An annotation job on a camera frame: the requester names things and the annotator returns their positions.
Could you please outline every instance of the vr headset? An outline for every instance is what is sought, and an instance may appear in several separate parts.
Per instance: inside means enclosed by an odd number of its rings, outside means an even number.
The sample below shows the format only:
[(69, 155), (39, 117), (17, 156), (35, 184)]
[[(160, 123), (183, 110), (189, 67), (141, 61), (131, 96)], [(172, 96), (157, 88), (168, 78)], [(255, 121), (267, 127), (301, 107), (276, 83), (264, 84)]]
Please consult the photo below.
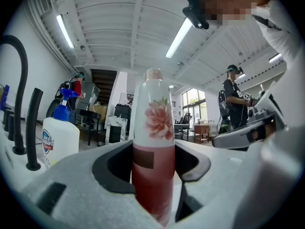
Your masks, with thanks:
[(236, 69), (236, 68), (229, 68), (229, 69), (227, 69), (227, 71), (229, 71), (229, 72), (231, 72), (233, 74), (243, 74), (244, 73), (244, 71), (242, 70), (241, 67), (239, 67), (238, 69)]
[(184, 8), (183, 14), (190, 20), (195, 28), (207, 30), (209, 23), (206, 20), (204, 9), (200, 8), (200, 0), (187, 0), (189, 6)]

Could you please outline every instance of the white wall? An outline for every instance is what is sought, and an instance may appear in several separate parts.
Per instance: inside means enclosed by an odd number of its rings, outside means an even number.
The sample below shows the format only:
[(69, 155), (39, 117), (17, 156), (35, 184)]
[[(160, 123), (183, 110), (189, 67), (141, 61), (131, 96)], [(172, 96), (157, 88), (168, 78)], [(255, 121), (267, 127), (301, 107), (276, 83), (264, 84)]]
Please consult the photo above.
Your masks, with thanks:
[(126, 93), (126, 91), (127, 91), (127, 72), (117, 72), (108, 103), (105, 128), (107, 126), (108, 116), (114, 115), (115, 107), (120, 102), (121, 93)]
[[(43, 120), (54, 99), (60, 83), (71, 74), (55, 59), (28, 22), (23, 10), (18, 10), (4, 34), (16, 36), (23, 44), (28, 57), (28, 79), (23, 95), (21, 116), (31, 100), (34, 88), (43, 91), (38, 120)], [(0, 46), (0, 84), (9, 85), (15, 94), (21, 74), (21, 62), (17, 51), (10, 45)]]
[(127, 94), (134, 95), (135, 86), (137, 84), (137, 75), (127, 73)]
[(128, 140), (133, 140), (134, 137), (134, 125), (135, 125), (135, 115), (137, 112), (137, 106), (138, 106), (138, 100), (139, 100), (139, 90), (140, 87), (144, 83), (144, 76), (143, 75), (137, 75), (135, 79), (136, 85), (134, 90), (134, 97), (133, 97), (133, 103), (132, 103), (132, 115), (130, 118), (130, 127), (129, 127), (129, 136)]
[[(276, 81), (276, 82), (277, 82), (277, 81), (282, 77), (282, 75), (283, 75), (283, 74), (277, 75), (276, 77), (273, 77), (272, 79), (263, 82), (263, 83), (262, 83), (263, 89), (264, 89), (265, 91), (267, 91), (267, 90), (269, 89), (271, 83), (272, 83), (273, 81)], [(254, 87), (251, 87), (251, 88), (249, 88), (249, 89), (246, 89), (246, 90), (242, 91), (242, 94), (243, 94), (243, 96), (244, 96), (245, 93), (248, 93), (248, 94), (250, 94), (250, 95), (252, 95), (253, 97), (256, 98), (256, 97), (258, 97), (258, 93), (259, 93), (259, 91), (261, 91), (261, 90), (262, 90), (262, 88), (261, 88), (261, 85), (259, 84), (259, 85), (256, 85), (256, 86), (254, 86)]]
[(176, 107), (175, 108), (172, 108), (172, 111), (173, 111), (173, 119), (177, 119), (177, 121), (180, 121), (181, 119), (181, 111), (182, 111), (182, 103), (181, 103), (181, 94), (178, 94), (178, 95), (175, 95), (173, 96), (171, 94), (171, 101), (173, 102), (176, 102)]
[(220, 117), (220, 111), (218, 106), (218, 96), (205, 92), (206, 109), (208, 112), (208, 120), (217, 124)]

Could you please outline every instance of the backpack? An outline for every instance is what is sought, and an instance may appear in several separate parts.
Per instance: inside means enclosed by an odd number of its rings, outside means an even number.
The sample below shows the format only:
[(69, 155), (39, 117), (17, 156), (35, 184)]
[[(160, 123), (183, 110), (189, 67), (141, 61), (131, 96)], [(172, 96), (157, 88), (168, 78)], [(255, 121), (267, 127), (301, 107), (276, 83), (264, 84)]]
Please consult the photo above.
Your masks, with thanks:
[(69, 80), (67, 80), (67, 81), (65, 81), (65, 82), (63, 82), (63, 83), (61, 83), (60, 86), (59, 86), (59, 88), (58, 88), (58, 90), (57, 90), (57, 93), (56, 93), (56, 95), (55, 95), (55, 99), (61, 100), (62, 97), (63, 97), (63, 95), (62, 95), (62, 93), (59, 91), (59, 89), (61, 89), (61, 88), (66, 88), (66, 89), (72, 90), (72, 89), (74, 89), (74, 86), (75, 86), (75, 82), (76, 82), (76, 81), (78, 81), (77, 78), (71, 78), (71, 79), (69, 79)]
[(230, 113), (229, 113), (229, 108), (228, 108), (228, 104), (227, 104), (227, 99), (224, 94), (224, 89), (220, 90), (218, 93), (218, 105), (219, 105), (221, 117), (223, 119), (228, 118), (230, 116)]

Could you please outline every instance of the person's hand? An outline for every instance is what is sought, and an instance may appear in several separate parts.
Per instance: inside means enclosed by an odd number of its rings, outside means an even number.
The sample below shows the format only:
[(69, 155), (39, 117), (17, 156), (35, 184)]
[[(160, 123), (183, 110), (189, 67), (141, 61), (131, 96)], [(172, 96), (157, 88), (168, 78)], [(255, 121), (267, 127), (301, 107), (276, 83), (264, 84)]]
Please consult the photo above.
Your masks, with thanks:
[(250, 98), (249, 100), (244, 100), (244, 105), (247, 107), (253, 107), (255, 105), (255, 99)]
[[(275, 122), (270, 122), (268, 124), (265, 124), (264, 128), (265, 128), (265, 138), (267, 138), (276, 131)], [(252, 137), (254, 141), (258, 139), (258, 132), (256, 130), (252, 132)]]

